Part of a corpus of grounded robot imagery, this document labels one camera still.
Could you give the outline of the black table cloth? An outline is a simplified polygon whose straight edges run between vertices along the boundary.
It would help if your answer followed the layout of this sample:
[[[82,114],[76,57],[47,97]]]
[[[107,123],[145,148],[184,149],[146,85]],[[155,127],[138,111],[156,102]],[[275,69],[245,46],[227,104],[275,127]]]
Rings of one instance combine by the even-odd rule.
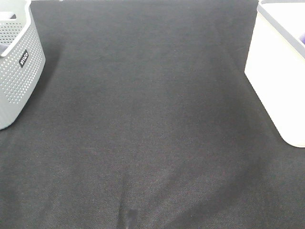
[[[0,133],[3,229],[302,229],[305,151],[244,74],[255,0],[35,1]]]

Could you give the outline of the white plastic bin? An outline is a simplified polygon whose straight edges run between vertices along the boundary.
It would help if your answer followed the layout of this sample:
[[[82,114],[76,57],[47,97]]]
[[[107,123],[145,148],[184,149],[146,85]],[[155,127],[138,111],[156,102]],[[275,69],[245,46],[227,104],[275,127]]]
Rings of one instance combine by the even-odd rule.
[[[305,2],[260,0],[244,73],[288,144],[305,146]]]

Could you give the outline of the grey perforated laundry basket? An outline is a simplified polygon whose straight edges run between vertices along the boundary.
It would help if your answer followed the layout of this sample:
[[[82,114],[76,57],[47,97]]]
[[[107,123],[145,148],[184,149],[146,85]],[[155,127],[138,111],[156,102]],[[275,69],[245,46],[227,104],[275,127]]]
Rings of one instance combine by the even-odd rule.
[[[0,2],[0,127],[19,116],[45,65],[30,0]]]

